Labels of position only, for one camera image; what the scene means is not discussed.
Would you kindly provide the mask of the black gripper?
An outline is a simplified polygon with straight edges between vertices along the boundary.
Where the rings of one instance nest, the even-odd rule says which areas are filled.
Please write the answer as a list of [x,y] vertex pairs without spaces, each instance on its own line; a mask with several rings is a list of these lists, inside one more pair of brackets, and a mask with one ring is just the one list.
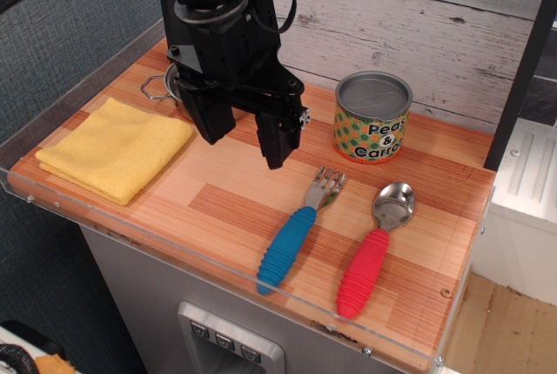
[[173,11],[190,40],[173,43],[168,54],[203,139],[215,144],[236,126],[236,110],[251,113],[268,167],[281,168],[299,147],[307,109],[304,85],[279,61],[284,27],[273,0],[176,1]]

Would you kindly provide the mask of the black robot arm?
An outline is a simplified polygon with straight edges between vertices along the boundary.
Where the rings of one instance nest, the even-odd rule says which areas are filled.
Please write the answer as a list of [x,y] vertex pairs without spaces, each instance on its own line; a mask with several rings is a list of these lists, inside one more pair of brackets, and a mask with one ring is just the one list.
[[273,0],[161,0],[167,56],[178,70],[178,96],[201,136],[215,144],[236,125],[234,112],[255,116],[270,169],[299,147],[308,121],[303,83],[279,61],[280,36],[294,20],[293,4],[278,23]]

